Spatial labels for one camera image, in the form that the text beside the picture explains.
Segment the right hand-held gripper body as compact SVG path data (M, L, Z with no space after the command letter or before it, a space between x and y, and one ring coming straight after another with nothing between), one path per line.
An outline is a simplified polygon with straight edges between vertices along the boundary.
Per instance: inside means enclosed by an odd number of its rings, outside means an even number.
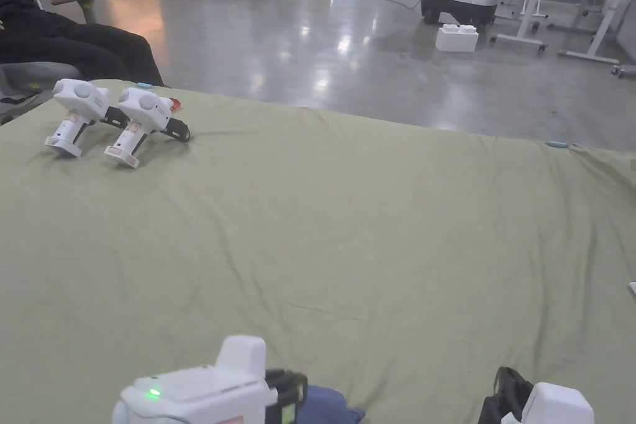
M594 412L584 395L572 388L538 382L529 394L520 417L511 412L502 423L594 423Z

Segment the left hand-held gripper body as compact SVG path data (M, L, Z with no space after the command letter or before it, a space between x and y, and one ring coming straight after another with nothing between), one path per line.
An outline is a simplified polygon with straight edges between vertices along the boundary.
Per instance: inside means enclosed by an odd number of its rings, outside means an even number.
M111 422L264 423L278 399L265 374L265 341L228 336L212 365L136 379L120 393Z

